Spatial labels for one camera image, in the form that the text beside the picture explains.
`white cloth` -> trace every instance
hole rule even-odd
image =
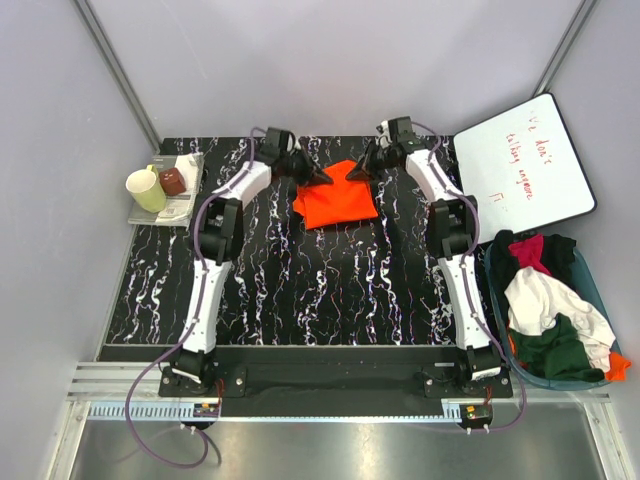
[[[533,267],[518,270],[504,294],[509,300],[509,327],[523,335],[541,335],[561,313],[571,320],[593,368],[607,373],[616,337],[607,319],[576,292]]]

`folded cloth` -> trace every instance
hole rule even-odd
[[[500,230],[496,234],[491,247],[491,282],[494,285],[494,292],[498,300],[498,309],[505,322],[508,321],[509,301],[504,296],[513,277],[520,269],[518,259],[511,255],[509,245],[513,243],[513,232],[511,230]]]
[[[343,160],[325,168],[325,173],[333,179],[332,185],[298,187],[293,210],[304,217],[307,230],[378,216],[369,182],[345,178],[355,165],[352,160]]]
[[[512,330],[542,335],[555,326],[556,315],[562,313],[577,330],[591,366],[609,371],[609,354],[616,339],[609,322],[564,283],[527,267],[516,273],[504,294],[509,300]]]
[[[575,290],[571,277],[571,264],[576,261],[573,249],[576,241],[573,238],[563,237],[557,233],[544,237],[544,247],[540,261],[550,275],[560,280],[571,290]]]
[[[542,234],[518,243],[509,245],[509,252],[518,259],[520,268],[533,267],[538,272],[551,275],[551,272],[540,262],[542,249],[544,248],[544,237]]]
[[[611,370],[607,372],[605,378],[610,382],[624,382],[627,379],[625,370],[631,367],[631,361],[624,358],[618,352],[611,352],[609,355]]]
[[[555,325],[541,335],[522,335],[511,329],[510,338],[515,344],[516,357],[536,377],[583,382],[604,379],[604,372],[589,364],[571,320],[561,313],[556,316]]]

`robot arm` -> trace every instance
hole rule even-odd
[[[456,345],[463,381],[476,381],[500,373],[500,356],[480,324],[487,328],[475,279],[474,258],[465,253],[475,235],[473,213],[463,193],[449,180],[430,152],[413,132],[409,117],[383,122],[379,136],[367,146],[351,180],[375,180],[382,170],[403,167],[429,201],[427,244],[438,259],[453,304]],[[473,197],[466,197],[476,208]]]
[[[231,264],[244,243],[243,210],[255,196],[282,176],[292,177],[298,185],[332,183],[302,149],[295,136],[286,130],[269,128],[257,159],[245,162],[240,171],[222,186],[220,193],[195,225],[200,238],[204,263],[194,261],[194,283],[189,312],[182,335],[196,326],[184,342],[172,371],[196,383],[210,386],[214,381],[211,355],[216,346],[216,324],[224,283]]]

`black marble tabletop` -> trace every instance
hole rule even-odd
[[[368,140],[301,142],[327,167],[357,160]],[[248,159],[248,140],[167,139],[161,151],[190,152],[205,154],[201,192],[208,194]],[[450,139],[437,157],[457,183]],[[451,344],[455,327],[444,277],[426,250],[425,197],[400,169],[386,173],[372,193],[378,218],[311,231],[292,210],[292,181],[278,180],[259,194],[245,211],[245,245],[225,284],[218,344]],[[193,285],[189,240],[184,228],[137,228],[105,344],[178,340]]]

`wall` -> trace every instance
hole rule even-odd
[[[455,133],[529,98],[580,0],[91,0],[162,137]]]
[[[640,473],[640,3],[600,2],[553,83],[599,206],[553,230],[578,240],[598,284],[631,378],[613,388],[618,420]]]
[[[68,0],[0,3],[0,464],[41,478],[130,238],[126,175],[151,150]]]

